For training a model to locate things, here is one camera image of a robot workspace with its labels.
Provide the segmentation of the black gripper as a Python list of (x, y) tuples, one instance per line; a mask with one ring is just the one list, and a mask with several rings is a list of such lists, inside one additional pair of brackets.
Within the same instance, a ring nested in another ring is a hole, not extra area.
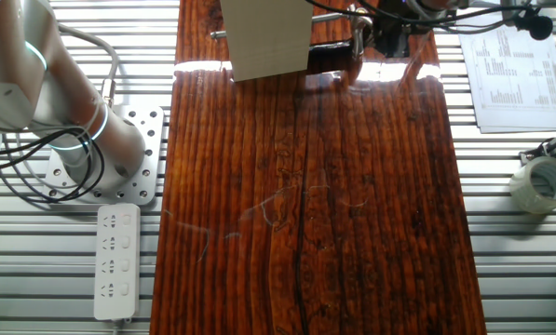
[(375, 30), (374, 48), (385, 58), (392, 58), (389, 36), (395, 34), (394, 58), (407, 58), (410, 54), (409, 35), (401, 29), (405, 20), (413, 17), (412, 10), (403, 0), (379, 0), (377, 5), (379, 30)]

